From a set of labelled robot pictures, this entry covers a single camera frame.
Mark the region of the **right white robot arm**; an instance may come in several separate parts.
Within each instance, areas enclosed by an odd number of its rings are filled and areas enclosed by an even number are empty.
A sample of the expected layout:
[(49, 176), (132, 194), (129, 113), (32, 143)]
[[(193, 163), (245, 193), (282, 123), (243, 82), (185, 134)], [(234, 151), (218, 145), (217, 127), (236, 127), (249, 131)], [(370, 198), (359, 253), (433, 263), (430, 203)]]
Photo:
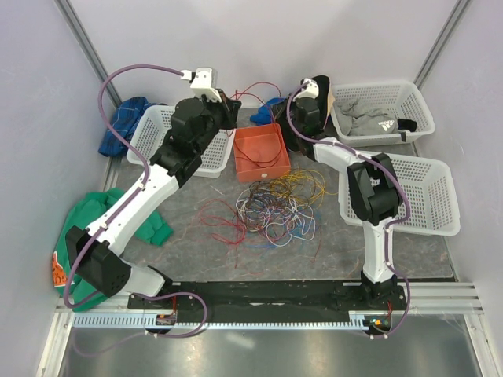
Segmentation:
[(285, 140), (314, 162), (341, 173), (349, 188), (353, 212), (363, 224), (365, 261), (361, 272), (360, 299), (369, 309), (391, 303), (406, 308), (409, 286), (401, 287), (402, 276), (392, 258), (393, 226), (410, 216), (410, 204), (398, 183), (391, 157), (373, 156), (327, 137), (326, 107), (317, 99), (284, 99), (273, 106)]

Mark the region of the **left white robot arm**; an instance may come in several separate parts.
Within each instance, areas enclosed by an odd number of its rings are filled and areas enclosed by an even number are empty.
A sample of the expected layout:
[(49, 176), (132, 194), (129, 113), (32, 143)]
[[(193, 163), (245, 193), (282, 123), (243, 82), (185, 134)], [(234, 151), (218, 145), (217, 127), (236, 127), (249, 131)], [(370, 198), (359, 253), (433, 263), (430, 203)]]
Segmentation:
[(138, 228), (166, 199), (175, 194), (202, 164), (202, 155), (222, 130), (237, 126), (241, 102), (193, 97), (178, 102), (171, 127), (149, 160), (142, 176), (99, 219), (65, 235), (71, 273), (108, 298), (138, 293), (156, 309), (170, 305), (167, 278), (152, 267), (125, 262), (120, 255)]

